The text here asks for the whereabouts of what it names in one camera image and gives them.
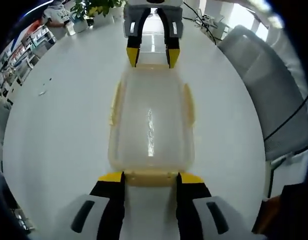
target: white flower pot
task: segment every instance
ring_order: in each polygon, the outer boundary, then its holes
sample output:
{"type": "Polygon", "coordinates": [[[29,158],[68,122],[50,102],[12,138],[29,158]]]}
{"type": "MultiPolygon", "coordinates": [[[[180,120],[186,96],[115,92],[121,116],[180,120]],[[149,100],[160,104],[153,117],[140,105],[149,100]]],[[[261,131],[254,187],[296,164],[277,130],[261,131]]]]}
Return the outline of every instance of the white flower pot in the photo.
{"type": "Polygon", "coordinates": [[[78,21],[74,24],[74,30],[76,33],[81,33],[88,28],[88,23],[86,20],[78,21]]]}
{"type": "Polygon", "coordinates": [[[114,22],[113,16],[111,13],[108,13],[104,16],[102,13],[98,14],[94,17],[94,27],[100,27],[108,24],[112,24],[114,22]]]}
{"type": "Polygon", "coordinates": [[[124,11],[121,6],[110,9],[110,13],[112,14],[115,22],[121,21],[124,17],[124,11]]]}

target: white tabletop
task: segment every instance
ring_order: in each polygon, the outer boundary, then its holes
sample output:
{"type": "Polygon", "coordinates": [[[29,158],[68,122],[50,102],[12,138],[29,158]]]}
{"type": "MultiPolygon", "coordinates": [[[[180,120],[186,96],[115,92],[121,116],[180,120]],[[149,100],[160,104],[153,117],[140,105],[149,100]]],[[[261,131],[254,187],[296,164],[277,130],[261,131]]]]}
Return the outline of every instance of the white tabletop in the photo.
{"type": "MultiPolygon", "coordinates": [[[[66,37],[43,56],[17,95],[6,129],[4,171],[19,205],[43,234],[52,229],[62,208],[88,194],[99,176],[112,171],[107,157],[109,115],[128,63],[126,43],[121,23],[66,37]]],[[[189,83],[196,106],[190,172],[205,180],[212,195],[234,206],[251,229],[265,179],[255,108],[233,66],[191,22],[184,21],[180,48],[176,69],[189,83]]],[[[129,204],[145,215],[127,210],[134,228],[146,229],[144,218],[157,224],[153,216],[167,210],[158,202],[169,201],[169,190],[128,192],[130,197],[132,192],[143,196],[131,197],[129,204]]],[[[175,219],[171,224],[175,228],[168,228],[168,234],[178,239],[175,219]]],[[[152,226],[152,235],[143,230],[140,237],[130,233],[125,239],[143,239],[145,234],[154,239],[162,234],[159,228],[163,222],[152,226]]]]}

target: chair backrest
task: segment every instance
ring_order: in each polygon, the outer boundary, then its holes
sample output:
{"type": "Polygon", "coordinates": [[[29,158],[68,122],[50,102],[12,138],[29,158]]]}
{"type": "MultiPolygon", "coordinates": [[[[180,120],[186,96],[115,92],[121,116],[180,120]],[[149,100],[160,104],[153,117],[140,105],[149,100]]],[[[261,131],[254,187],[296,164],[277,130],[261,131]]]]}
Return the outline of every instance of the chair backrest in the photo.
{"type": "MultiPolygon", "coordinates": [[[[219,47],[241,76],[266,138],[302,104],[300,91],[279,56],[252,31],[237,26],[224,41],[219,47]]],[[[306,106],[264,144],[266,160],[308,147],[306,106]]]]}

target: person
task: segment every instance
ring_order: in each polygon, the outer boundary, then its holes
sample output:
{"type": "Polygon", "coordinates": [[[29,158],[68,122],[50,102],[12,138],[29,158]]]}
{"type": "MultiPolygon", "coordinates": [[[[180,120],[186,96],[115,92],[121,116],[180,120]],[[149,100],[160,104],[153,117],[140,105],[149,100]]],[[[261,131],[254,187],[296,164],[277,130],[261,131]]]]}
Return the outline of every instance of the person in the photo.
{"type": "Polygon", "coordinates": [[[70,22],[69,11],[64,8],[61,0],[54,0],[44,11],[42,24],[45,24],[57,40],[66,33],[66,24],[70,22]]]}

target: white table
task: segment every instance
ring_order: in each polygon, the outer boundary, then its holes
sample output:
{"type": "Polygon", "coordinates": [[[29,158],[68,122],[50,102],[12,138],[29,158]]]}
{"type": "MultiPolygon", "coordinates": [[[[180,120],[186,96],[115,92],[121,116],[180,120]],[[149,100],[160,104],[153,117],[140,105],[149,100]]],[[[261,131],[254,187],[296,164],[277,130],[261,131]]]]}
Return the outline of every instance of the white table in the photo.
{"type": "MultiPolygon", "coordinates": [[[[184,24],[177,68],[196,104],[190,172],[203,177],[212,195],[234,206],[251,229],[265,178],[258,117],[227,58],[193,23],[184,24]]],[[[6,129],[4,171],[19,205],[43,235],[62,208],[112,171],[107,158],[109,114],[128,64],[126,44],[121,23],[66,37],[37,63],[18,92],[6,129]]],[[[138,207],[136,212],[143,215],[130,216],[127,210],[126,219],[133,220],[130,231],[141,231],[125,239],[143,239],[145,233],[153,239],[179,237],[174,212],[169,223],[155,219],[166,215],[168,189],[128,191],[131,199],[144,196],[130,201],[130,208],[138,207]],[[143,219],[150,219],[150,232],[143,219]]]]}

